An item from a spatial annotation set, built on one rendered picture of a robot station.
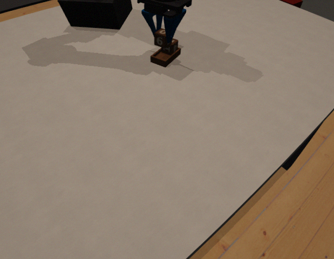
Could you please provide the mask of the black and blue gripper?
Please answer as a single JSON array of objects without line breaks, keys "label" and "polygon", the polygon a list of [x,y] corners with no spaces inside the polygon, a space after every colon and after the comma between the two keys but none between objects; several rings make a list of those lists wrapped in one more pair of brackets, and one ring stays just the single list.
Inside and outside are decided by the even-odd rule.
[{"label": "black and blue gripper", "polygon": [[[151,28],[153,36],[155,32],[161,29],[163,19],[167,43],[172,41],[176,28],[186,13],[186,9],[183,7],[192,5],[192,0],[137,0],[137,2],[144,3],[144,9],[141,13]],[[155,15],[156,28],[153,21]]]}]

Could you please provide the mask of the brown number cube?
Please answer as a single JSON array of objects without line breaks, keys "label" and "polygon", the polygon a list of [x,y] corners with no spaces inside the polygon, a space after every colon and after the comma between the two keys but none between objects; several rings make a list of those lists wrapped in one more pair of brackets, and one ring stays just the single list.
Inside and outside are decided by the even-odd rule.
[{"label": "brown number cube", "polygon": [[170,43],[167,43],[167,39],[166,39],[166,32],[165,29],[160,29],[157,32],[154,33],[154,45],[162,47],[162,48],[166,48],[168,47]]},{"label": "brown number cube", "polygon": [[176,50],[178,50],[178,40],[177,39],[172,39],[172,43],[166,47],[166,48],[161,48],[161,52],[172,55]]}]

